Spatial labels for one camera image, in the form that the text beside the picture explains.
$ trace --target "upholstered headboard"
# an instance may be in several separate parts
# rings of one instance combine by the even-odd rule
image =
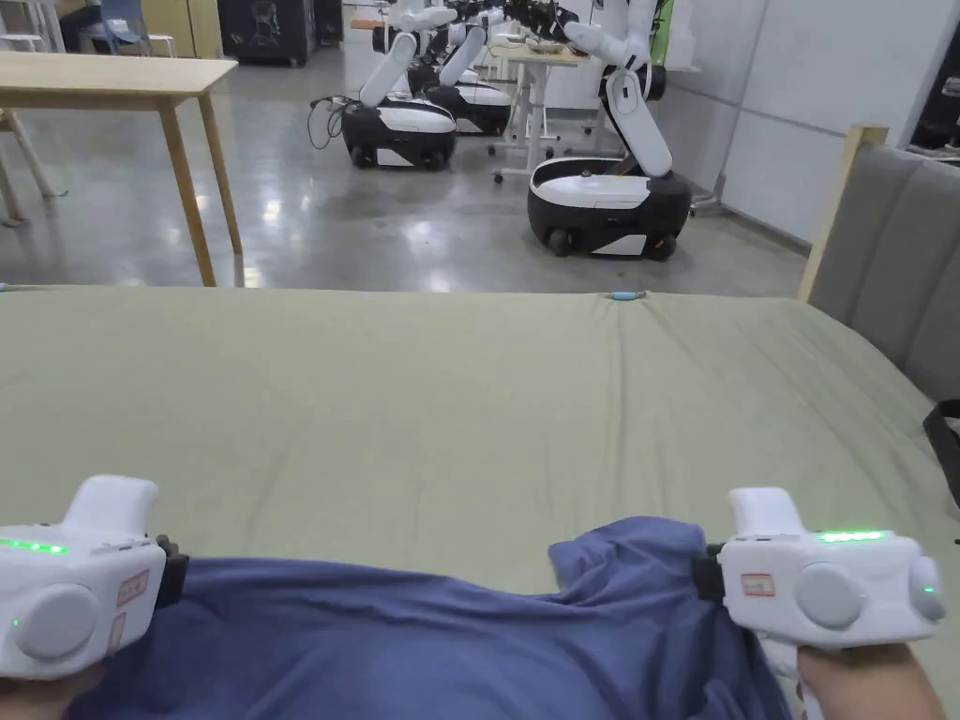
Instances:
[[[863,138],[851,156],[801,297],[932,399],[960,397],[960,169]]]

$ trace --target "blue cloth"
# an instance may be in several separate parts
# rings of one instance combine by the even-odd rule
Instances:
[[[333,563],[192,561],[180,603],[72,720],[789,718],[752,636],[700,600],[700,528],[635,517],[512,595]]]

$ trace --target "black cable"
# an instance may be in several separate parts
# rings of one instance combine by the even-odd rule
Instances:
[[[317,109],[317,105],[320,103],[326,102],[329,104],[330,115],[326,118],[326,142],[323,145],[318,145],[314,142],[313,139],[313,130],[310,127],[310,120],[313,119],[313,112]],[[310,114],[306,116],[306,133],[310,138],[310,144],[313,145],[317,150],[322,150],[327,145],[330,144],[330,140],[334,137],[338,137],[343,131],[343,114],[344,111],[354,105],[360,105],[360,101],[353,100],[351,98],[345,98],[342,95],[331,95],[326,98],[318,98],[310,103]]]

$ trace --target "concrete floor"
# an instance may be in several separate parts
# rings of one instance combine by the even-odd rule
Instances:
[[[245,247],[239,259],[230,250],[199,108],[192,101],[180,107],[221,285],[795,294],[805,258],[731,217],[691,220],[664,264],[554,257],[527,224],[525,181],[494,185],[491,169],[504,160],[488,157],[482,138],[462,138],[452,166],[435,174],[357,171],[340,138],[314,150],[306,135],[308,102],[356,89],[368,70],[358,70],[351,54],[355,48],[324,49],[299,70],[241,67],[215,95]],[[44,202],[12,138],[0,136],[33,220],[0,228],[0,281],[200,284],[157,117],[20,115],[55,184],[69,194]],[[572,141],[563,145],[587,143],[576,123],[558,128]]]

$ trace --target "red label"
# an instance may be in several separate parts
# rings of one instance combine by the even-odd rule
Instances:
[[[107,643],[108,653],[112,653],[120,647],[120,642],[123,640],[123,626],[126,624],[127,614],[125,612],[121,612],[113,618],[113,624],[110,625],[110,640]]]
[[[740,585],[743,586],[743,594],[751,597],[776,597],[777,589],[774,588],[774,576],[766,573],[746,573],[740,576]]]
[[[120,591],[117,592],[117,607],[122,608],[131,600],[136,600],[147,591],[147,581],[150,580],[150,570],[144,570],[134,575],[130,580],[123,581]]]

